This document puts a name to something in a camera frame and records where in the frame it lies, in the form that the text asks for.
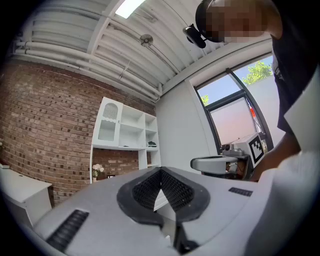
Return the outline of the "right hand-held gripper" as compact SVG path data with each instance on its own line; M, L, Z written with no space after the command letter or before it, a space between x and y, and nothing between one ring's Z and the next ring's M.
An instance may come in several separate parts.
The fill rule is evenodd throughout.
M225 144L219 155L192 159L190 167L206 176L245 181L264 156L260 136L254 133Z

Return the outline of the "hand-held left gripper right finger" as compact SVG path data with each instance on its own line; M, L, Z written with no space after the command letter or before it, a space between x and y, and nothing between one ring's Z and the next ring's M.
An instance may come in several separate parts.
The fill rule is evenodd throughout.
M187 254L208 244L244 208L257 183L161 168L159 214L172 247Z

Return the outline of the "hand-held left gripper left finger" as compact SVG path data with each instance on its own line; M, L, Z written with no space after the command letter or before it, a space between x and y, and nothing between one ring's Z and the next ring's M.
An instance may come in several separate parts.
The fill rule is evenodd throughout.
M174 256L175 249L159 226L139 224L119 208L120 187L147 173L133 171L93 183L45 214L34 226L34 239L53 256ZM64 252L48 238L75 210L88 213Z

